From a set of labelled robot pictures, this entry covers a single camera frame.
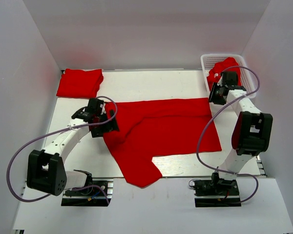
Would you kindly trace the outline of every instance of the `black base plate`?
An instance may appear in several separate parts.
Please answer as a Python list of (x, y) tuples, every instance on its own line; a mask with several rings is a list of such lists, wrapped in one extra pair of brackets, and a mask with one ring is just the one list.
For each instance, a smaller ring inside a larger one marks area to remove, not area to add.
[(211, 180), (195, 180), (194, 190), (195, 190), (195, 207), (238, 207), (241, 206), (239, 196), (239, 188), (235, 183), (229, 189), (227, 187), (215, 188), (210, 186)]
[[(107, 194), (108, 183), (107, 180), (93, 180), (92, 183), (98, 186), (105, 186), (104, 192)], [(98, 194), (94, 199), (88, 201), (88, 198), (95, 195), (99, 191), (98, 188), (85, 189), (81, 191), (65, 191), (61, 206), (108, 206), (105, 197), (102, 193)]]

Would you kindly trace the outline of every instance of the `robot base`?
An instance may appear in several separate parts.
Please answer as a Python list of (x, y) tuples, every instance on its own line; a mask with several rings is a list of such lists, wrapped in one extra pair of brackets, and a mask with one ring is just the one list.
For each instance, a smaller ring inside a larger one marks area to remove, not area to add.
[[(107, 195), (109, 201), (112, 199), (113, 193), (113, 180), (112, 179), (93, 179), (91, 184), (100, 186)], [(101, 206), (107, 207), (105, 197), (99, 193), (93, 199), (88, 200), (90, 197), (97, 194), (97, 188), (90, 188), (81, 191), (66, 190), (62, 197), (61, 206)]]
[(241, 206), (237, 183), (230, 187), (211, 186), (212, 180), (195, 180), (195, 207), (239, 207)]

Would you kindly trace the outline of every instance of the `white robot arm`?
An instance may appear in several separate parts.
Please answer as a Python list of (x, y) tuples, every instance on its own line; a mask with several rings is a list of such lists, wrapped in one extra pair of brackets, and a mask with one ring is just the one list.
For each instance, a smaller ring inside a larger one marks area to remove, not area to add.
[(58, 137), (42, 150), (33, 150), (28, 158), (27, 186), (52, 195), (59, 195), (64, 189), (84, 187), (92, 175), (85, 171), (65, 171), (64, 162), (80, 140), (91, 132), (92, 137), (102, 137), (103, 133), (118, 131), (116, 118), (103, 125), (84, 126), (87, 123), (103, 122), (107, 120), (102, 112), (104, 102), (91, 98), (88, 106), (79, 109), (69, 122), (71, 129), (62, 132)]
[[(247, 92), (244, 90), (230, 90), (227, 96), (227, 102), (229, 103), (238, 97), (245, 96), (246, 93)], [(249, 112), (251, 114), (258, 116), (261, 113), (261, 111), (254, 106), (254, 104), (248, 97), (245, 97), (240, 101), (235, 102), (232, 105), (232, 107), (237, 116), (239, 116), (241, 112)], [(250, 131), (255, 133), (257, 132), (254, 125), (251, 126)], [(236, 149), (232, 148), (226, 160), (218, 168), (225, 171), (234, 172), (237, 174), (241, 171), (244, 165), (253, 157), (254, 156), (252, 154), (238, 155)], [(219, 177), (225, 180), (234, 180), (236, 179), (236, 174), (219, 172)]]
[[(238, 76), (235, 72), (223, 72), (221, 80), (214, 83), (209, 95), (209, 102), (219, 105), (231, 103), (238, 116), (238, 120), (231, 138), (232, 149), (225, 161), (217, 167), (211, 175), (211, 180), (198, 180), (194, 182), (193, 188), (198, 207), (202, 206), (203, 196), (225, 196), (229, 194), (238, 196), (239, 191), (236, 183), (237, 174), (244, 165), (260, 152), (267, 150), (272, 129), (272, 116), (262, 113), (246, 96), (247, 92), (243, 86), (238, 86)], [(223, 199), (208, 200), (213, 206), (226, 202), (227, 204), (238, 204), (240, 199), (234, 198), (233, 202)]]

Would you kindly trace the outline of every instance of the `red towel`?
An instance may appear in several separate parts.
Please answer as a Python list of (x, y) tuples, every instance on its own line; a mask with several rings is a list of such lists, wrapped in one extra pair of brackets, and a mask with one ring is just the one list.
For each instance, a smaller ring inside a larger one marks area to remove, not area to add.
[(102, 70), (83, 71), (66, 69), (57, 96), (65, 98), (95, 98), (103, 81)]
[[(234, 58), (231, 58), (231, 57), (226, 58), (222, 62), (215, 63), (215, 66), (209, 71), (209, 76), (207, 77), (207, 82), (209, 84), (209, 90), (211, 90), (214, 82), (218, 82), (220, 80), (220, 73), (223, 70), (225, 70), (228, 67), (238, 66), (238, 65), (239, 64), (235, 61), (235, 59)], [(230, 72), (236, 72), (238, 74), (238, 77), (239, 77), (238, 85), (241, 85), (241, 81), (240, 81), (240, 77), (241, 77), (240, 68), (238, 68), (238, 67), (230, 68), (230, 69), (228, 69), (228, 71), (230, 71)]]
[[(126, 181), (145, 187), (162, 177), (154, 156), (192, 154), (211, 119), (207, 98), (117, 103), (120, 131), (104, 134), (104, 141)], [(112, 103), (106, 112), (115, 110)], [(206, 131), (200, 152), (221, 151), (214, 124)]]

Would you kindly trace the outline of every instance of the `black joint housing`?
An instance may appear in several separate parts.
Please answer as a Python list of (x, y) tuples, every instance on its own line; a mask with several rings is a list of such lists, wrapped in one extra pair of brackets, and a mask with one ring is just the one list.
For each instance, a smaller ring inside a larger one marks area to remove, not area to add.
[(58, 196), (66, 185), (66, 173), (59, 154), (46, 154), (44, 150), (33, 150), (28, 158), (27, 186)]
[(194, 186), (196, 196), (226, 195), (231, 191), (231, 195), (239, 195), (236, 180), (224, 180), (219, 178), (219, 174), (211, 174), (211, 180), (195, 180)]
[[(114, 115), (114, 111), (110, 110), (110, 116)], [(107, 121), (107, 114), (102, 114), (100, 116), (100, 122)], [(103, 137), (104, 133), (109, 133), (111, 131), (119, 131), (118, 124), (116, 122), (116, 118), (113, 118), (111, 121), (107, 122), (106, 124), (99, 125), (96, 128), (91, 128), (91, 136), (95, 137)]]
[(209, 102), (217, 105), (225, 105), (229, 90), (244, 90), (243, 86), (239, 86), (239, 77), (236, 72), (222, 72), (222, 82), (218, 85), (216, 82), (213, 84), (210, 94)]
[(231, 144), (238, 155), (257, 156), (268, 149), (272, 130), (271, 114), (241, 112), (234, 128)]

